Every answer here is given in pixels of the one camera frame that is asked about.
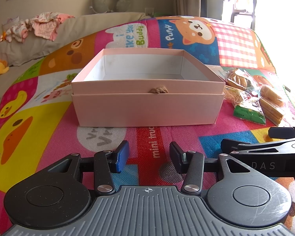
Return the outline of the green snack packet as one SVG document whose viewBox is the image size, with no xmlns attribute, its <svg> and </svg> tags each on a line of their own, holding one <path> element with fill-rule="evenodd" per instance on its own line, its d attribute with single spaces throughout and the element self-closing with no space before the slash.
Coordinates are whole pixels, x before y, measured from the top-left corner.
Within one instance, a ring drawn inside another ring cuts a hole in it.
<svg viewBox="0 0 295 236">
<path fill-rule="evenodd" d="M 234 107 L 233 115 L 239 119 L 265 125 L 266 119 L 258 98 L 244 100 Z"/>
</svg>

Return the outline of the bread bun plain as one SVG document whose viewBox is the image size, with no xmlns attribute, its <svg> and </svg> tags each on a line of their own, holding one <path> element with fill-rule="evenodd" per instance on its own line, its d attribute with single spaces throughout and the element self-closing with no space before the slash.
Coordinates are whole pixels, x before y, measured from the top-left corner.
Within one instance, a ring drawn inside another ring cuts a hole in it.
<svg viewBox="0 0 295 236">
<path fill-rule="evenodd" d="M 263 85 L 260 88 L 260 95 L 261 95 L 261 97 L 278 105 L 279 107 L 284 106 L 283 98 L 277 92 L 275 92 L 274 89 L 272 87 L 270 87 L 269 85 Z"/>
</svg>

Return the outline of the bread bun red label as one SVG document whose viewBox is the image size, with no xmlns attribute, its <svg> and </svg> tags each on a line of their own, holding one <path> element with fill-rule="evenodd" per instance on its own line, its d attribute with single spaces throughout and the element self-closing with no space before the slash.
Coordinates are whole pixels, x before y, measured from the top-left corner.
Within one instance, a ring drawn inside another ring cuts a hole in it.
<svg viewBox="0 0 295 236">
<path fill-rule="evenodd" d="M 231 87 L 236 87 L 243 91 L 253 91 L 257 89 L 254 78 L 245 70 L 235 68 L 226 73 L 226 83 Z"/>
</svg>

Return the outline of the pink cardboard box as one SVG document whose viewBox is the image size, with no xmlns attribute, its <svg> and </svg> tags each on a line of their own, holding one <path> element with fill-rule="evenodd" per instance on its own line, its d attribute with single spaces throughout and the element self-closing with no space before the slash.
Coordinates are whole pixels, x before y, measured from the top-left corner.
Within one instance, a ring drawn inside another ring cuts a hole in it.
<svg viewBox="0 0 295 236">
<path fill-rule="evenodd" d="M 101 50 L 71 83 L 82 127 L 213 124 L 225 83 L 184 50 Z"/>
</svg>

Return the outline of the sesame stick snack packet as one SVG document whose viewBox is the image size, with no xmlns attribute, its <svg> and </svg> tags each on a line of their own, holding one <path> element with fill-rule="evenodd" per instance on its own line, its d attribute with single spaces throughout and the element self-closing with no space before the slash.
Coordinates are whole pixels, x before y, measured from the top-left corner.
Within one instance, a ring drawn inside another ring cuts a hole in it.
<svg viewBox="0 0 295 236">
<path fill-rule="evenodd" d="M 250 98 L 250 95 L 247 92 L 227 85 L 224 87 L 223 93 L 224 98 L 234 107 Z"/>
</svg>

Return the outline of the colourful cartoon play mat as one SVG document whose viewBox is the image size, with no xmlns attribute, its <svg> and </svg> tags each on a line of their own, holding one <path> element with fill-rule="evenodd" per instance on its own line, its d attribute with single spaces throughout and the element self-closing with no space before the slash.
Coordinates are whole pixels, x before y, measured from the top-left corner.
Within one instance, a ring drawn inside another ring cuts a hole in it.
<svg viewBox="0 0 295 236">
<path fill-rule="evenodd" d="M 82 127 L 71 83 L 103 49 L 184 50 L 226 83 L 247 71 L 266 124 L 233 115 L 223 99 L 213 124 Z M 261 97 L 269 85 L 284 106 Z M 294 109 L 254 31 L 219 20 L 174 16 L 114 26 L 82 37 L 31 66 L 0 102 L 0 235 L 295 235 L 295 177 L 270 177 L 229 153 L 222 139 L 259 144 L 270 127 L 295 127 Z M 91 195 L 92 172 L 82 158 L 127 140 L 129 157 L 112 174 L 116 193 Z M 185 175 L 171 162 L 174 141 L 184 152 L 218 160 L 204 172 L 202 194 L 181 193 Z"/>
</svg>

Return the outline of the pink baby clothes pile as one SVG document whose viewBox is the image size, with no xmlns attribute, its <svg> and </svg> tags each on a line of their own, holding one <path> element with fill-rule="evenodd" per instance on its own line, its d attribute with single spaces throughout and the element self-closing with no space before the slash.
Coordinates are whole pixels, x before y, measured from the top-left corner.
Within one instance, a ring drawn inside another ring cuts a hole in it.
<svg viewBox="0 0 295 236">
<path fill-rule="evenodd" d="M 2 28 L 0 42 L 16 40 L 19 43 L 23 43 L 31 31 L 37 37 L 54 41 L 57 37 L 59 26 L 71 18 L 74 18 L 74 16 L 59 12 L 43 12 L 25 20 L 16 18 L 16 22 L 11 20 L 7 28 Z"/>
</svg>

